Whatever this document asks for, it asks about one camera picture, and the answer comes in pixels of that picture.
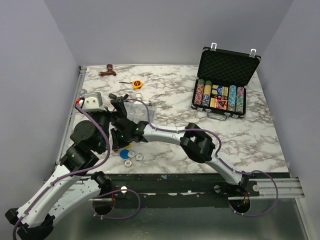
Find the blue round dealer chip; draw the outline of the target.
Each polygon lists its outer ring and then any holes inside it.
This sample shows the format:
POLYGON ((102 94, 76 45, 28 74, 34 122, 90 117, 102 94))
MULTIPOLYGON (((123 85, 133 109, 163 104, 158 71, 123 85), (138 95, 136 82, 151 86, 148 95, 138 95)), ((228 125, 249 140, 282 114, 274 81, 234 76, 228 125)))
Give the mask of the blue round dealer chip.
POLYGON ((126 159, 129 158, 128 153, 129 153, 129 150, 128 150, 128 149, 122 149, 122 150, 119 152, 119 156, 120 156, 122 159, 126 160, 126 159))

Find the white green poker chip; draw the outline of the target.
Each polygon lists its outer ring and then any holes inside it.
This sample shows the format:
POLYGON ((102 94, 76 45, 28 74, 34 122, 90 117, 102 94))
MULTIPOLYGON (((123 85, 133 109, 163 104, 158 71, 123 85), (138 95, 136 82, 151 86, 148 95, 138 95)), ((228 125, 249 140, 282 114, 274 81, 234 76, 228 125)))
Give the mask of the white green poker chip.
POLYGON ((141 153, 138 153, 136 156, 135 156, 135 159, 137 161, 142 161, 144 159, 144 156, 141 154, 141 153))

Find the red gold card deck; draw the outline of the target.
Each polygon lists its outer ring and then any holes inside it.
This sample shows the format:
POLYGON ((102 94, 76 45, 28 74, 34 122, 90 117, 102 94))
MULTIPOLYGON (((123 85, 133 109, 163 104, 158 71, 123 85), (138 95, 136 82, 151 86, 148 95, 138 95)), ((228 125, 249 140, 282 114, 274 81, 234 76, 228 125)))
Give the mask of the red gold card deck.
POLYGON ((215 109, 227 110, 228 100, 222 98, 211 98, 210 107, 215 109))

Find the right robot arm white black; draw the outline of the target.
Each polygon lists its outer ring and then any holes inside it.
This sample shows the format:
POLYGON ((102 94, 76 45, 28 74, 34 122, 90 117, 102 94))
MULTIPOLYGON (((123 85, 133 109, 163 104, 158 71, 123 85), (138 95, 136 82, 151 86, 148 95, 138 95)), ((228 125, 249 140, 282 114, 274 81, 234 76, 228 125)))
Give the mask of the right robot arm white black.
POLYGON ((230 191, 241 196, 248 190, 249 177, 246 173, 237 170, 230 162, 224 161, 219 156, 221 140, 216 148, 210 135, 217 135, 209 130, 200 128, 194 123, 186 127, 167 127, 154 125, 148 121, 138 123, 128 118, 116 118, 111 122, 113 129, 112 149, 118 150, 129 145, 131 142, 163 142, 182 147, 186 155, 194 162, 207 164, 219 173, 227 184, 230 191))

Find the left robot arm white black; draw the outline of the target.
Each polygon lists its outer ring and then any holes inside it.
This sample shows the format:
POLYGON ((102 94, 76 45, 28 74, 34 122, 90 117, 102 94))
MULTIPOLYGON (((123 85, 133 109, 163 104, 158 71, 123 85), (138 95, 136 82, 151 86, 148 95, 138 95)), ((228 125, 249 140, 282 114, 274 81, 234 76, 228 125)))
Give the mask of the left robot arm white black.
POLYGON ((87 117, 74 128, 70 138, 73 145, 60 159, 51 177, 23 206, 9 209, 5 216, 14 226, 14 240, 44 240, 54 227, 72 210, 92 197, 107 197, 111 191, 103 172, 89 179, 82 186, 74 186, 87 172, 102 166, 99 155, 111 153, 109 126, 127 117, 124 105, 127 95, 109 95, 115 108, 109 111, 103 106, 99 92, 87 93, 78 99, 75 108, 87 117))

